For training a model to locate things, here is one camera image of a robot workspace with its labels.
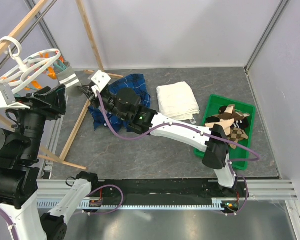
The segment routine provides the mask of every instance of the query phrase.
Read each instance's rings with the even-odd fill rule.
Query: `white wall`
[[[244,66],[280,0],[84,0],[107,69]],[[75,0],[45,20],[74,68],[96,68]]]
[[[249,75],[281,176],[300,200],[300,0],[290,1]]]

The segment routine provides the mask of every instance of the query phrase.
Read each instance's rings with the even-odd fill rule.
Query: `green tray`
[[[250,114],[250,116],[248,117],[249,127],[247,127],[244,130],[249,138],[239,141],[239,144],[249,148],[250,144],[251,144],[252,132],[253,132],[253,128],[254,128],[254,120],[255,120],[255,114],[256,114],[256,107],[253,105],[243,103],[240,101],[235,101],[235,100],[223,97],[223,96],[218,96],[218,95],[212,94],[209,98],[208,105],[206,107],[201,126],[203,126],[205,124],[206,119],[208,117],[218,114],[220,107],[228,106],[230,104],[235,105],[236,111]],[[230,149],[229,150],[230,159],[247,159],[249,157],[249,152],[241,149],[240,147],[237,147],[236,149],[229,147],[229,149]],[[203,158],[205,155],[204,152],[199,151],[196,148],[194,149],[194,154],[200,158]],[[248,162],[247,161],[236,161],[232,164],[232,166],[238,170],[246,170],[248,167]]]

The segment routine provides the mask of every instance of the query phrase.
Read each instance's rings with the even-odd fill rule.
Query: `blue cloth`
[[[147,108],[150,107],[151,96],[147,91],[145,76],[143,74],[131,74],[109,85],[109,91],[113,94],[117,94],[120,89],[124,88],[133,89],[134,92],[141,97],[141,104]],[[100,125],[104,126],[106,124],[105,118],[98,108],[89,106],[88,110],[94,119],[94,130],[96,130]],[[126,128],[127,132],[131,132],[128,128],[128,121],[122,121],[120,118],[112,115],[111,113],[107,113],[107,117],[111,123],[111,126],[116,132],[119,132],[122,126]]]

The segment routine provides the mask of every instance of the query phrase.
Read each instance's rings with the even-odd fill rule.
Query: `drying rack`
[[[30,26],[30,28],[25,32],[25,34],[20,38],[20,43],[22,43],[27,36],[32,32],[32,30],[40,23],[40,21],[42,21],[43,17],[47,14],[47,12],[53,7],[53,5],[57,2],[58,0],[53,0],[47,7],[46,9],[40,13],[40,11],[43,9],[43,7],[45,6],[45,4],[48,2],[48,0],[40,0],[35,6],[33,6],[32,10],[23,18],[23,20],[12,30],[12,32],[8,35],[9,37],[12,38],[16,38],[18,37],[18,35],[26,28],[27,25],[29,25],[29,23],[32,21],[32,19],[36,18],[36,21]],[[86,9],[84,7],[83,1],[82,0],[76,0],[76,4],[77,7],[79,9],[83,24],[84,24],[84,28],[86,30],[87,36],[89,38],[91,47],[92,47],[92,51],[93,54],[96,58],[97,64],[98,64],[98,68],[99,70],[101,70],[102,72],[105,71],[99,51],[98,51],[98,47],[97,47],[97,43],[95,40],[95,37],[93,35],[90,23],[89,23],[89,19],[86,13]],[[9,43],[7,41],[3,41],[0,44],[0,55],[2,55],[4,53],[4,51],[8,48]],[[2,66],[8,61],[10,55],[7,55],[4,60],[0,63],[0,69],[2,68]],[[85,70],[84,71],[87,74],[92,74],[94,71],[93,70]],[[112,78],[116,78],[116,79],[121,79],[123,78],[122,75],[117,75],[117,74],[112,74],[112,73],[108,73],[108,75]],[[74,168],[78,168],[78,169],[82,169],[82,170],[87,170],[87,167],[85,166],[81,166],[78,164],[74,164],[71,162],[67,162],[66,161],[66,157],[67,154],[75,140],[75,137],[79,131],[79,128],[88,112],[88,107],[90,106],[90,102],[89,100],[87,100],[83,106],[83,109],[79,115],[78,120],[76,121],[74,128],[70,134],[69,139],[67,140],[62,153],[60,156],[56,156],[54,153],[51,152],[51,150],[49,150],[48,148],[46,148],[45,146],[41,145],[40,146],[40,152],[41,154],[38,155],[39,159],[43,159],[43,160],[48,160],[48,161],[52,161],[52,162],[56,162],[56,163],[60,163],[60,164],[64,164],[70,167],[74,167]],[[10,131],[14,131],[14,129],[12,128],[13,123],[8,120],[7,118],[5,118],[4,116],[2,116],[0,114],[0,123],[5,125]]]

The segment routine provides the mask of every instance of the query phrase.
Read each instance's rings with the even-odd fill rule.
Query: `wooden frame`
[[[14,28],[14,30],[12,30],[12,32],[9,34],[10,37],[17,37],[23,29],[25,29],[25,27],[31,22],[31,20],[37,15],[37,13],[43,8],[43,6],[47,3],[48,0],[40,0],[35,6],[34,8],[24,17],[24,19]],[[82,0],[76,0],[76,4],[78,6],[83,24],[84,24],[84,28],[86,30],[87,36],[89,38],[94,56],[96,58],[96,61],[98,63],[98,67],[101,71],[105,71],[99,51],[98,51],[98,47],[96,44],[96,40],[94,38],[90,23],[89,23],[89,19],[85,10],[85,7],[83,5],[83,1]],[[0,55],[8,48],[9,44],[6,41],[3,41],[0,44]],[[91,70],[85,70],[86,73],[88,74],[92,74],[94,71]],[[117,75],[117,74],[111,74],[108,73],[109,76],[113,77],[113,78],[123,78],[123,76],[121,75]],[[74,168],[78,168],[78,169],[82,169],[82,170],[87,170],[87,167],[85,166],[81,166],[81,165],[77,165],[71,162],[67,162],[65,161],[67,154],[71,148],[71,145],[73,144],[75,137],[79,131],[79,128],[88,112],[88,107],[90,106],[90,102],[89,100],[86,101],[86,103],[83,106],[83,109],[81,111],[81,114],[77,120],[77,122],[74,125],[74,128],[70,134],[70,137],[68,139],[68,141],[66,142],[62,153],[60,155],[60,157],[56,156],[55,154],[53,154],[51,151],[49,151],[46,147],[44,146],[40,146],[40,151],[44,154],[44,155],[38,155],[38,158],[41,159],[45,159],[48,161],[53,161],[56,163],[60,163],[60,164],[64,164],[70,167],[74,167]],[[5,117],[3,117],[0,114],[0,123],[4,124],[7,128],[9,128],[9,130],[13,131],[14,129],[12,128],[12,123],[6,119]]]

